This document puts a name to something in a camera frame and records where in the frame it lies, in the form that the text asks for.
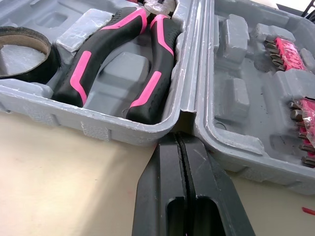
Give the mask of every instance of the beige countertop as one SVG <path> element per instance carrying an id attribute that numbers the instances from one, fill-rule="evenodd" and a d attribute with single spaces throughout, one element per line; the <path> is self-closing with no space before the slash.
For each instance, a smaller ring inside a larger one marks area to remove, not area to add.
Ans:
<path id="1" fill-rule="evenodd" d="M 154 147 L 0 114 L 0 148 L 0 236 L 131 235 L 136 185 Z M 315 209 L 315 197 L 232 179 L 257 236 L 314 234 L 315 216 L 301 207 Z"/>

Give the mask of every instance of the tool case base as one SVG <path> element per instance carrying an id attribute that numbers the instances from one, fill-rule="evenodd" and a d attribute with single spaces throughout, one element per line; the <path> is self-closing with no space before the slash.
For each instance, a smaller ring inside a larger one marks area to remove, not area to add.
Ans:
<path id="1" fill-rule="evenodd" d="M 287 106 L 303 96 L 315 97 L 314 24 L 249 0 L 177 0 L 176 4 L 172 20 L 182 33 L 157 124 L 124 118 L 152 60 L 148 33 L 110 54 L 86 107 L 50 99 L 64 75 L 60 70 L 46 85 L 1 80 L 0 110 L 138 146 L 155 144 L 172 129 L 180 111 L 193 113 L 194 135 L 224 169 L 314 195 L 315 170 L 301 162 L 305 152 L 298 148 L 301 141 Z M 0 25 L 29 27 L 55 43 L 90 8 L 113 14 L 123 6 L 135 5 L 125 0 L 2 0 Z M 308 71 L 276 70 L 263 45 L 276 37 L 294 42 Z M 137 68 L 136 72 L 117 70 L 121 64 Z"/>

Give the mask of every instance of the tool case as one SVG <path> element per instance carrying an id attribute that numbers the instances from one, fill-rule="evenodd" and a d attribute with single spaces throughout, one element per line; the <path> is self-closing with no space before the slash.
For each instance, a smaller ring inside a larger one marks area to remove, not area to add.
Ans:
<path id="1" fill-rule="evenodd" d="M 254 236 L 230 177 L 203 143 L 163 137 L 141 175 L 132 236 Z"/>
<path id="2" fill-rule="evenodd" d="M 301 162 L 304 152 L 298 148 L 300 140 L 287 107 L 292 100 L 315 97 L 315 26 L 249 0 L 176 0 L 176 4 L 172 20 L 182 33 L 157 124 L 123 118 L 149 71 L 152 53 L 147 34 L 109 55 L 83 108 L 50 99 L 64 76 L 60 69 L 46 85 L 1 80 L 0 110 L 139 146 L 152 145 L 167 134 L 180 111 L 192 113 L 194 135 L 224 169 L 315 194 L 315 170 Z M 112 15 L 125 6 L 137 4 L 125 0 L 2 0 L 0 26 L 28 27 L 58 46 L 58 39 L 89 9 Z M 263 42 L 276 37 L 294 42 L 308 71 L 275 70 Z M 59 53 L 67 68 L 71 54 Z"/>

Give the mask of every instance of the molded plastic tray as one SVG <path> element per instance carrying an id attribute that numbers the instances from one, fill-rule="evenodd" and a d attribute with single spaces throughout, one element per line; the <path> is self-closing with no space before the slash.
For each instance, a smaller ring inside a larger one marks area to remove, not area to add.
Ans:
<path id="1" fill-rule="evenodd" d="M 210 0 L 204 10 L 195 134 L 224 169 L 315 194 L 315 169 L 301 162 L 306 152 L 288 107 L 315 97 L 315 75 L 276 71 L 263 45 L 277 36 L 294 41 L 314 71 L 315 25 L 247 0 Z"/>
<path id="2" fill-rule="evenodd" d="M 177 39 L 176 65 L 158 124 L 145 125 L 123 118 L 124 111 L 149 73 L 152 61 L 149 32 L 122 45 L 108 56 L 83 108 L 50 99 L 56 83 L 67 71 L 67 63 L 63 63 L 62 69 L 46 85 L 28 84 L 15 79 L 1 80 L 0 110 L 22 113 L 48 125 L 82 130 L 85 135 L 102 140 L 113 139 L 140 146 L 155 143 L 171 130 L 179 117 L 185 68 L 189 66 L 186 54 L 192 43 L 192 35 L 188 34 L 187 29 L 196 9 L 191 9 L 189 0 L 177 0 L 176 3 L 172 19 L 183 33 Z M 0 26 L 28 27 L 55 43 L 91 8 L 114 14 L 122 7 L 137 5 L 126 0 L 1 0 Z"/>

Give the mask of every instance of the pliers handle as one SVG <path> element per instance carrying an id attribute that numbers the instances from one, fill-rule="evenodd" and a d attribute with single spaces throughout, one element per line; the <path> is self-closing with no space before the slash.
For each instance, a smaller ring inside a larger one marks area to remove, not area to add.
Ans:
<path id="1" fill-rule="evenodd" d="M 80 48 L 73 63 L 54 92 L 53 99 L 83 107 L 97 73 L 107 56 L 117 47 L 143 33 L 147 26 L 146 10 L 125 7 L 112 20 L 93 34 Z M 174 65 L 173 48 L 180 30 L 164 15 L 157 15 L 151 23 L 153 65 L 136 99 L 126 115 L 127 119 L 152 124 L 167 91 Z"/>

